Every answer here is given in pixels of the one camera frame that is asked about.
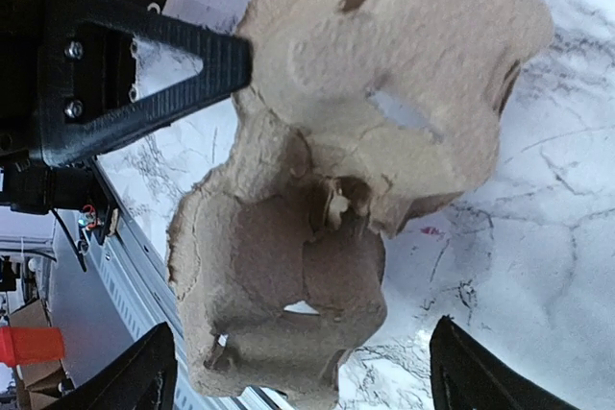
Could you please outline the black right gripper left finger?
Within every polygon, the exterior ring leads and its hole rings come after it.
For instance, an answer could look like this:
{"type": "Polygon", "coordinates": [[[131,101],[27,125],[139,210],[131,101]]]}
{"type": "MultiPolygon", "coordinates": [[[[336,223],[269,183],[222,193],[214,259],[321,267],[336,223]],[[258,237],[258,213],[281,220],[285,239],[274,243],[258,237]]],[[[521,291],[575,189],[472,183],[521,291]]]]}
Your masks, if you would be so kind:
{"type": "Polygon", "coordinates": [[[152,327],[103,371],[48,410],[133,410],[174,408],[178,362],[166,323],[152,327]]]}

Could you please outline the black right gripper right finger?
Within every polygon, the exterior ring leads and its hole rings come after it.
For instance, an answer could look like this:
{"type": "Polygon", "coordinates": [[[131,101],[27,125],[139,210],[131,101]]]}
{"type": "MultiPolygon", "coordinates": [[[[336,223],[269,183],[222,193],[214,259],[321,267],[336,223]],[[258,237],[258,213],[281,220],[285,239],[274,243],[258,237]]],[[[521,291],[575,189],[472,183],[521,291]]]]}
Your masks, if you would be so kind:
{"type": "Polygon", "coordinates": [[[430,385],[435,410],[575,409],[514,372],[449,316],[430,338],[430,385]]]}

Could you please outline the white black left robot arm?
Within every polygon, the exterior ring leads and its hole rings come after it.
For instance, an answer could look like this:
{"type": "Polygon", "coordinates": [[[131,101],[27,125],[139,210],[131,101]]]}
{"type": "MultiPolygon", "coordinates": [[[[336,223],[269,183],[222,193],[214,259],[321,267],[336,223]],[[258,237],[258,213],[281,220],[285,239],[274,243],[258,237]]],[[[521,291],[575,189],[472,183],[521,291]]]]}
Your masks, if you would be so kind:
{"type": "Polygon", "coordinates": [[[80,163],[127,146],[246,87],[248,40],[114,0],[1,0],[1,202],[24,213],[81,209],[80,163]],[[136,38],[198,58],[150,96],[134,86],[136,38]]]}

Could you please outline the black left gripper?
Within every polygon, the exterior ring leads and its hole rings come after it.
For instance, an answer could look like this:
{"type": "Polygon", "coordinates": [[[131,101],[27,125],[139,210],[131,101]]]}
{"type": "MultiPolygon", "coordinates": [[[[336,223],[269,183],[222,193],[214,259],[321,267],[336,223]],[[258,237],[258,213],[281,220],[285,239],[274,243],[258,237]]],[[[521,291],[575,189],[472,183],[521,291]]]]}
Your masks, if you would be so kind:
{"type": "Polygon", "coordinates": [[[108,0],[1,0],[1,163],[120,149],[251,81],[248,40],[108,0]]]}

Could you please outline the brown pulp cup carrier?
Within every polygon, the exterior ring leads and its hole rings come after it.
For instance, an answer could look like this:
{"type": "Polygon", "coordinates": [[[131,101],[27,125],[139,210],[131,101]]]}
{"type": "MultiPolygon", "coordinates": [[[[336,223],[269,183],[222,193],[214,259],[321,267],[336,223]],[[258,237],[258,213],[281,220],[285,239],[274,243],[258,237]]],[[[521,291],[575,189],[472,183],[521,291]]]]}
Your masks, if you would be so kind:
{"type": "Polygon", "coordinates": [[[169,281],[189,381],[335,406],[337,371],[383,324],[384,237],[483,184],[542,0],[251,0],[229,159],[181,199],[169,281]]]}

